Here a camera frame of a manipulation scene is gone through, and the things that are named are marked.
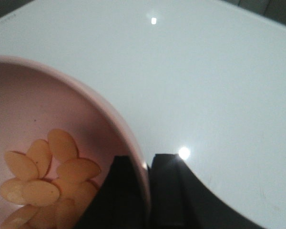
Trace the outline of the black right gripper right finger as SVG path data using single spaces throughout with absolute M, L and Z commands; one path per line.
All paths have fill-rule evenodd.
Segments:
M 214 195 L 172 154 L 156 154 L 150 169 L 153 229 L 258 229 Z

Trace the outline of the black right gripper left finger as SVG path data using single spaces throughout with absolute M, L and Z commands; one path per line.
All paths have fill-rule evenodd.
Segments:
M 79 229 L 149 229 L 149 213 L 136 167 L 129 156 L 115 156 L 95 198 L 77 222 Z

